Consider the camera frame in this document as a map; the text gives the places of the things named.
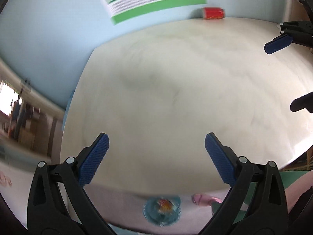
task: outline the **colorful object in bowl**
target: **colorful object in bowl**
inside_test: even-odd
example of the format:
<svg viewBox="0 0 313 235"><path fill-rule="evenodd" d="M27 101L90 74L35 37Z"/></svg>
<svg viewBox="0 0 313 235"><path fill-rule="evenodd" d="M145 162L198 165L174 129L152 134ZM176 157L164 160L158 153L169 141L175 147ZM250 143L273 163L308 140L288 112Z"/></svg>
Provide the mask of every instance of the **colorful object in bowl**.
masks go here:
<svg viewBox="0 0 313 235"><path fill-rule="evenodd" d="M156 226L176 223L181 215L181 200L176 197L151 197L143 206L143 214L148 222Z"/></svg>

